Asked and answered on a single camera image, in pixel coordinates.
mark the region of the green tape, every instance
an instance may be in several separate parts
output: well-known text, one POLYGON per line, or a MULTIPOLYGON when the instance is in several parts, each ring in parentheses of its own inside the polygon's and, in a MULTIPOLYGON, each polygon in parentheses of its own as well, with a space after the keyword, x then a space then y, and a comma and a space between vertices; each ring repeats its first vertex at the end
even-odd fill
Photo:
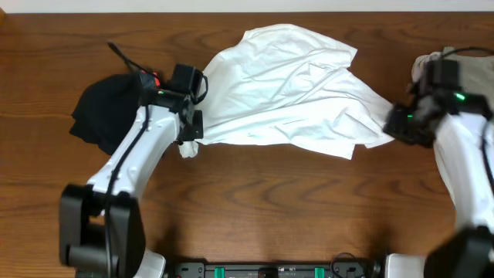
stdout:
POLYGON ((324 278, 324 268, 323 267, 316 267, 314 270, 314 273, 316 274, 314 278, 324 278))
POLYGON ((215 278, 225 278, 225 268, 216 267, 215 268, 215 278))

